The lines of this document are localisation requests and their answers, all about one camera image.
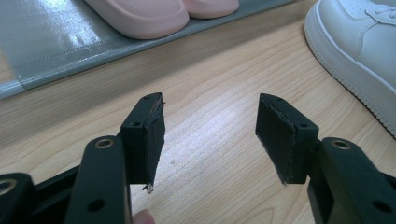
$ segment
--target white shoe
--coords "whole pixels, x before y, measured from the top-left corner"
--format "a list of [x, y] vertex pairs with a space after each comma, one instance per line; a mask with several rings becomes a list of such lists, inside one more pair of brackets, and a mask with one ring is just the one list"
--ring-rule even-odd
[[239, 8], [238, 0], [183, 0], [193, 18], [213, 19], [232, 14]]
[[181, 0], [86, 0], [114, 29], [136, 39], [179, 31], [189, 21]]
[[378, 4], [389, 2], [319, 0], [304, 28], [323, 67], [396, 137], [396, 6]]

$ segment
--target clamp jaw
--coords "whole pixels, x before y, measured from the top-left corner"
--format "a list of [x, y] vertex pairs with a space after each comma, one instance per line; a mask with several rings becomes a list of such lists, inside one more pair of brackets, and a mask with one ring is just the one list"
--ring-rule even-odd
[[396, 178], [345, 139], [318, 140], [318, 126], [285, 100], [261, 94], [256, 134], [283, 184], [304, 184], [316, 223], [396, 223]]
[[152, 191], [164, 134], [163, 96], [147, 95], [117, 136], [88, 143], [80, 166], [36, 186], [0, 175], [0, 223], [132, 223], [129, 185]]

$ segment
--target wooden floor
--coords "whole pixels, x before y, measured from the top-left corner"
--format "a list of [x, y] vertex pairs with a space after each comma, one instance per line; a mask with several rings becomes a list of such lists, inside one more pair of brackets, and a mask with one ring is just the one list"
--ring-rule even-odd
[[[36, 183], [79, 164], [116, 134], [139, 98], [161, 91], [166, 136], [152, 194], [134, 213], [157, 223], [314, 223], [306, 185], [283, 186], [254, 133], [259, 94], [280, 96], [396, 175], [396, 141], [317, 62], [304, 38], [314, 0], [191, 35], [0, 102], [0, 174]], [[11, 74], [0, 60], [0, 80]]]

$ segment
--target screw hole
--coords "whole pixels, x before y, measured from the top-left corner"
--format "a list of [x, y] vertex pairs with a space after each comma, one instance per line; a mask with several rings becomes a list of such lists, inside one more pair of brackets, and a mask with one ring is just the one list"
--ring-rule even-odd
[[105, 201], [103, 199], [95, 200], [88, 204], [87, 210], [89, 212], [97, 212], [105, 206]]
[[15, 179], [0, 180], [0, 195], [9, 193], [17, 186], [18, 181]]
[[112, 139], [106, 138], [101, 139], [95, 143], [95, 147], [97, 148], [107, 148], [113, 146], [114, 141]]
[[387, 205], [386, 203], [380, 202], [380, 201], [373, 201], [373, 206], [385, 213], [391, 213], [392, 212], [392, 208]]
[[351, 149], [351, 145], [348, 142], [342, 140], [332, 140], [332, 145], [340, 149], [348, 150]]

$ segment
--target pink shoe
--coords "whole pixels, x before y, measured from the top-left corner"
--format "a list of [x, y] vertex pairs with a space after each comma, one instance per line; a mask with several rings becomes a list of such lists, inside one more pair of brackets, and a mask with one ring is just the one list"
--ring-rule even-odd
[[183, 0], [193, 18], [213, 19], [232, 14], [239, 8], [238, 0]]
[[114, 29], [136, 39], [177, 32], [189, 21], [181, 0], [86, 0]]

